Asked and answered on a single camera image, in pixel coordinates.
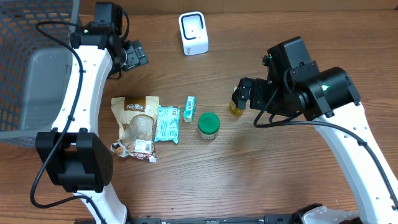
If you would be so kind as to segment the green lidded jar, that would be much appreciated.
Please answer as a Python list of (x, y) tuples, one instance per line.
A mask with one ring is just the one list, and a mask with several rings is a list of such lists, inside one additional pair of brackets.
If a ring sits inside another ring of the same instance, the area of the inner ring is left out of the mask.
[(203, 139), (211, 140), (217, 137), (220, 119), (215, 113), (204, 113), (198, 120), (198, 130)]

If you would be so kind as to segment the brown snack packet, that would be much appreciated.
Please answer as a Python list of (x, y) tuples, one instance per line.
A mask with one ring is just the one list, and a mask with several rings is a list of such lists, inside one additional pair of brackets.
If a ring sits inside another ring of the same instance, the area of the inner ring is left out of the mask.
[(111, 100), (111, 109), (119, 125), (119, 139), (110, 150), (120, 157), (157, 162), (154, 134), (159, 97), (117, 97)]

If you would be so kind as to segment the teal snack bar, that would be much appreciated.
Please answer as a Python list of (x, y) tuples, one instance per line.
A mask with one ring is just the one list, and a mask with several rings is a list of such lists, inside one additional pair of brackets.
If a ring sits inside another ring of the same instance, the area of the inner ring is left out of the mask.
[(178, 144), (179, 123), (179, 106), (159, 106), (154, 141), (173, 141)]

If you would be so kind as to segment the yellow liquid bottle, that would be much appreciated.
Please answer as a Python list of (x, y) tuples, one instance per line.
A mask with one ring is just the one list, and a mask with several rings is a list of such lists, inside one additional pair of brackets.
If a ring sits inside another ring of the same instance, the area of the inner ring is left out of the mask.
[(236, 103), (233, 100), (231, 100), (229, 103), (229, 110), (230, 110), (230, 113), (234, 116), (241, 116), (244, 112), (244, 110), (239, 109), (236, 106)]

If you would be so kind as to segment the teal Kleenex tissue pack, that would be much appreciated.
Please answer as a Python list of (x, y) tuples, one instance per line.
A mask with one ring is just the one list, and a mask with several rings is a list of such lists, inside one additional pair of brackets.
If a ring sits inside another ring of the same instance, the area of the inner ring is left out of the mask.
[(196, 98), (194, 96), (187, 96), (185, 103), (185, 109), (183, 113), (183, 120), (186, 123), (192, 123), (195, 116), (196, 110)]

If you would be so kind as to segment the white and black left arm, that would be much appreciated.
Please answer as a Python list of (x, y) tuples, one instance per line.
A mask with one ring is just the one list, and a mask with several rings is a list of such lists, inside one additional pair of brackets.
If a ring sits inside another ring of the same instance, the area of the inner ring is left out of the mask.
[(127, 39), (127, 12), (113, 2), (97, 2), (94, 20), (74, 28), (66, 44), (73, 65), (62, 107), (51, 130), (35, 139), (40, 173), (81, 200), (93, 223), (131, 223), (111, 184), (113, 157), (98, 136), (98, 115), (106, 80), (148, 59), (139, 41)]

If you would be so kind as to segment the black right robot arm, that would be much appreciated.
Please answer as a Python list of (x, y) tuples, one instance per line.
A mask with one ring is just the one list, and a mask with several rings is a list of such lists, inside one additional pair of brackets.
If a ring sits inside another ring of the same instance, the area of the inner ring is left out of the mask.
[(358, 211), (331, 210), (314, 203), (297, 210), (291, 223), (396, 223), (397, 178), (371, 132), (361, 97), (340, 67), (320, 71), (301, 37), (267, 51), (266, 79), (242, 78), (231, 100), (280, 121), (267, 128), (311, 125), (330, 147), (349, 183)]

